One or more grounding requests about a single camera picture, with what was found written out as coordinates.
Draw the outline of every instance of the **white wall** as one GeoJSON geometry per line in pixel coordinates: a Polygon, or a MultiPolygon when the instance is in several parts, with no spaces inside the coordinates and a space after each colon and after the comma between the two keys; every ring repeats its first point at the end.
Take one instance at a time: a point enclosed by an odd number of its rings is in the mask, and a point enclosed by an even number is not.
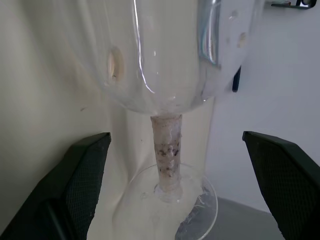
{"type": "Polygon", "coordinates": [[[320,3],[310,10],[264,10],[239,91],[214,104],[206,174],[220,197],[268,211],[243,131],[292,141],[320,164],[319,22],[320,3]]]}

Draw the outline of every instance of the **beige wall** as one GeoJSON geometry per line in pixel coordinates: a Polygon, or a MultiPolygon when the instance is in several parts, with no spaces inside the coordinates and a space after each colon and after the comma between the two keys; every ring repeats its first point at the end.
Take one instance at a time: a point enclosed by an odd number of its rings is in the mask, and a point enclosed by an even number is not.
{"type": "MultiPolygon", "coordinates": [[[[54,27],[52,1],[0,1],[0,233],[73,142],[111,132],[88,239],[112,239],[128,181],[155,163],[150,116],[113,103],[54,27]]],[[[204,170],[213,101],[183,117],[182,161],[204,170]]]]}

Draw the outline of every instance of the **gray surface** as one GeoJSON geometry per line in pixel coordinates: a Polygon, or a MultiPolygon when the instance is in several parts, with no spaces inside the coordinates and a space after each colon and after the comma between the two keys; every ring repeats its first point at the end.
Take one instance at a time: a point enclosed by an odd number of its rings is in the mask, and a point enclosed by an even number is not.
{"type": "Polygon", "coordinates": [[[219,198],[216,222],[204,240],[284,240],[284,238],[271,214],[219,198]]]}

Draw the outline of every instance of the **glass stem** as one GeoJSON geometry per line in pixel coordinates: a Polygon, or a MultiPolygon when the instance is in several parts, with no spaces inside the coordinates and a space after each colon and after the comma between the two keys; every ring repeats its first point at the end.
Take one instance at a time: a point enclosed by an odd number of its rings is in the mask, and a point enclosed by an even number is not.
{"type": "Polygon", "coordinates": [[[182,115],[152,116],[152,129],[159,187],[171,194],[180,189],[182,115]]]}

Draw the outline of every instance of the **glass base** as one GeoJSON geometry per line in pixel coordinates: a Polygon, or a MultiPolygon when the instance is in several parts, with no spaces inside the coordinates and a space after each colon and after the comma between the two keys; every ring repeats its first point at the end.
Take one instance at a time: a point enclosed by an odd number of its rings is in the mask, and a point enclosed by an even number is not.
{"type": "Polygon", "coordinates": [[[115,240],[202,240],[218,213],[216,192],[191,166],[180,166],[178,197],[158,187],[156,165],[140,172],[127,187],[113,215],[115,240]]]}

